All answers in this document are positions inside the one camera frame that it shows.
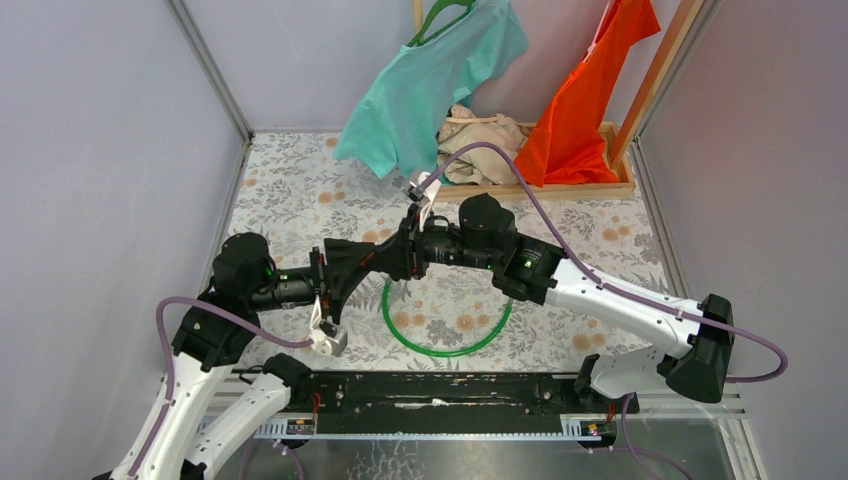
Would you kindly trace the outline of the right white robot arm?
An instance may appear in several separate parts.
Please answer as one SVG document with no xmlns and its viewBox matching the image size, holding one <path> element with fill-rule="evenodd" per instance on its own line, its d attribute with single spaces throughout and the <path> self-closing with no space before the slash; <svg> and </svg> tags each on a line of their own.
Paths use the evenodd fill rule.
<svg viewBox="0 0 848 480">
<path fill-rule="evenodd" d="M 605 275 L 591 279 L 573 254 L 519 233 L 514 214 L 488 194 L 464 200 L 456 223 L 411 206 L 397 233 L 359 264 L 394 280 L 419 279 L 430 264 L 488 270 L 509 298 L 583 313 L 648 341 L 627 354 L 586 357 L 573 386 L 583 410 L 663 387 L 702 403 L 722 399 L 734 339 L 709 323 L 731 324 L 728 300 L 669 298 L 671 310 L 659 310 L 662 295 Z"/>
</svg>

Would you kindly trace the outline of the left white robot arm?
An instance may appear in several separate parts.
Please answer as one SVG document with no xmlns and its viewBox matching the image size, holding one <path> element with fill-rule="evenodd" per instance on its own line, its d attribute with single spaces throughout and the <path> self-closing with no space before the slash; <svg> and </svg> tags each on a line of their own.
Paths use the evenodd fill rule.
<svg viewBox="0 0 848 480">
<path fill-rule="evenodd" d="M 174 296 L 156 309 L 165 377 L 138 436 L 106 479 L 213 479 L 273 414 L 309 401 L 309 368 L 277 354 L 247 392 L 208 427 L 213 397 L 248 344 L 329 352 L 345 339 L 338 325 L 350 293 L 372 271 L 402 267 L 389 245 L 328 239 L 303 268 L 280 270 L 267 239 L 254 232 L 228 238 L 197 297 Z"/>
</svg>

